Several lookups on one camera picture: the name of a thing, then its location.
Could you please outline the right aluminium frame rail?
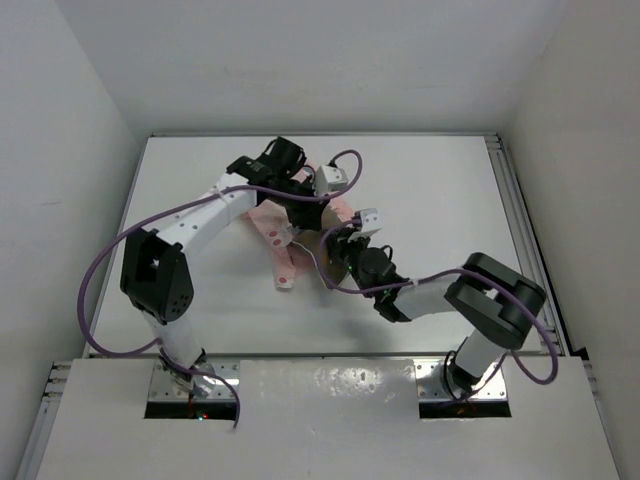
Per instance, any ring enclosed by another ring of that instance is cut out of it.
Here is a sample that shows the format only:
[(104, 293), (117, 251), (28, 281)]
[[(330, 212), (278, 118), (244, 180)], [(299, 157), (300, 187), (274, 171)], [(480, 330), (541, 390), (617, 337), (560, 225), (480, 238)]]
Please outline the right aluminium frame rail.
[(558, 310), (553, 287), (515, 168), (498, 135), (485, 135), (484, 140), (511, 231), (518, 263), (523, 275), (534, 280), (547, 293), (547, 301), (541, 312), (541, 320), (545, 323), (558, 353), (567, 356), (570, 354), (570, 348), (566, 341), (562, 315)]

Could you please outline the aluminium frame rail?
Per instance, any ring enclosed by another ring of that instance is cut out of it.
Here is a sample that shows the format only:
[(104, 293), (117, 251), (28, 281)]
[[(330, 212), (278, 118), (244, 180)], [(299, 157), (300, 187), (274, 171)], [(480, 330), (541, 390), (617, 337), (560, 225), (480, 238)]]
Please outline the aluminium frame rail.
[(56, 361), (51, 365), (39, 409), (15, 476), (17, 480), (37, 478), (70, 369), (70, 361)]
[(511, 231), (518, 263), (523, 275), (534, 280), (547, 293), (547, 301), (541, 312), (541, 320), (545, 323), (558, 353), (567, 356), (570, 354), (570, 348), (566, 341), (562, 315), (558, 310), (553, 287), (515, 168), (498, 135), (485, 135), (484, 140)]

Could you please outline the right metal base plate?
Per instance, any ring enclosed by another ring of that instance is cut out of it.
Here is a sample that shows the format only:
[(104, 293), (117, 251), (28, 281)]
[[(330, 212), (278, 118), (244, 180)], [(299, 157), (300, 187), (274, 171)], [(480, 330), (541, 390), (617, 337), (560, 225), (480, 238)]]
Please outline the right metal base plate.
[(476, 383), (454, 372), (453, 361), (444, 366), (444, 357), (425, 357), (414, 360), (418, 399), (424, 403), (443, 403), (454, 400), (470, 402), (506, 402), (508, 400), (502, 368), (494, 361)]

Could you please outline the white front cover panel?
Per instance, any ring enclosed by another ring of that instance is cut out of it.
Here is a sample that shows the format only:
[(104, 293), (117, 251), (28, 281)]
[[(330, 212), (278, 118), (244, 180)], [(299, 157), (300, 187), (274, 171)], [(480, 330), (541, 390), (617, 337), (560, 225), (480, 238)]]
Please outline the white front cover panel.
[(42, 479), (613, 479), (578, 359), (538, 386), (506, 360), (507, 418), (427, 420), (408, 360), (240, 365), (238, 422), (144, 415), (150, 359), (72, 364)]

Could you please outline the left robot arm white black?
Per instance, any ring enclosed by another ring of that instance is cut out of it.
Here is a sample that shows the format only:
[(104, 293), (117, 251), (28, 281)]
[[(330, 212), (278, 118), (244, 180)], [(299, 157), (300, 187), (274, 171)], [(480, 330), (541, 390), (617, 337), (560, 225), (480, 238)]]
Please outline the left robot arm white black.
[(213, 372), (188, 317), (195, 257), (265, 202), (283, 209), (287, 227), (319, 232), (331, 200), (348, 184), (335, 162), (311, 167), (299, 145), (278, 137), (258, 157), (233, 161), (206, 194), (171, 212), (168, 225), (138, 226), (127, 234), (120, 289), (143, 314), (164, 367), (179, 384), (191, 387)]

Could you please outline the metal base plate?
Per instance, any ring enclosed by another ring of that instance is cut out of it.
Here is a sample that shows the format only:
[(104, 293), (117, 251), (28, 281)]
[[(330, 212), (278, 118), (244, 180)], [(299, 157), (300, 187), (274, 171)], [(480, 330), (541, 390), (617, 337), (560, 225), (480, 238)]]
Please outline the metal base plate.
[(502, 368), (494, 361), (476, 383), (454, 372), (453, 361), (444, 366), (444, 357), (425, 357), (414, 360), (418, 399), (424, 403), (443, 403), (454, 400), (470, 402), (506, 402), (508, 400)]
[[(231, 387), (239, 387), (238, 362), (209, 360), (206, 370), (213, 371)], [(232, 392), (221, 380), (216, 380), (211, 375), (197, 375), (185, 380), (166, 367), (161, 360), (157, 360), (151, 374), (148, 401), (185, 404), (189, 397), (199, 403), (235, 402)]]

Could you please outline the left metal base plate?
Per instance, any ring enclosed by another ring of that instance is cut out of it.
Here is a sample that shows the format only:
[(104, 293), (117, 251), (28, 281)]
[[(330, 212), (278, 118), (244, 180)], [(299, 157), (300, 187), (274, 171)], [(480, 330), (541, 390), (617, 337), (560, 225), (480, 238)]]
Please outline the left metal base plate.
[[(238, 362), (209, 360), (206, 370), (213, 371), (231, 387), (239, 387)], [(148, 401), (185, 404), (189, 397), (199, 403), (235, 402), (232, 392), (221, 380), (216, 380), (211, 375), (197, 375), (185, 380), (166, 367), (161, 360), (157, 360), (151, 374)]]

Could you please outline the left aluminium frame rail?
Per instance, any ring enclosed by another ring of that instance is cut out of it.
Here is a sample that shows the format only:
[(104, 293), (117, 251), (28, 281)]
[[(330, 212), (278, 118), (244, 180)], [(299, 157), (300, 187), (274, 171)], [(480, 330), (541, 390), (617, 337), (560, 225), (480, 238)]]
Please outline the left aluminium frame rail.
[(39, 409), (15, 476), (17, 480), (37, 478), (70, 369), (70, 361), (56, 361), (51, 365)]

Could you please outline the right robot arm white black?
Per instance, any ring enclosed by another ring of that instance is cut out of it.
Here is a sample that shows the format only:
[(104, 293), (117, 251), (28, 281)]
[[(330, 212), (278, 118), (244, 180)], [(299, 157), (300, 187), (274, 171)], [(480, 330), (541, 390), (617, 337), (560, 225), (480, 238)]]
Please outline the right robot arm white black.
[(442, 367), (442, 385), (454, 400), (471, 397), (495, 361), (542, 328), (537, 317), (547, 300), (544, 289), (484, 253), (471, 254), (460, 268), (410, 279), (398, 274), (390, 247), (371, 246), (356, 221), (324, 233), (319, 253), (345, 269), (355, 283), (350, 294), (372, 299), (391, 323), (456, 312), (472, 326)]

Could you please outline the pink cartoon print pillowcase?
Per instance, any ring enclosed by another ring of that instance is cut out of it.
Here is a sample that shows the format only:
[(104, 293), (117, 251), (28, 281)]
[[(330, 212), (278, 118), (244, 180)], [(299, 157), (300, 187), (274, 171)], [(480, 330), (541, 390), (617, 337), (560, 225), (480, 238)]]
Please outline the pink cartoon print pillowcase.
[[(293, 178), (298, 181), (311, 180), (315, 174), (313, 167), (310, 162), (306, 163)], [(333, 199), (323, 212), (323, 226), (327, 222), (337, 224), (346, 221), (352, 218), (354, 213), (343, 197)], [(303, 246), (294, 243), (299, 233), (291, 226), (284, 207), (265, 201), (244, 214), (244, 219), (255, 227), (269, 248), (273, 282), (277, 291), (292, 290), (297, 277), (315, 268), (314, 259), (304, 248), (310, 243), (306, 240)]]

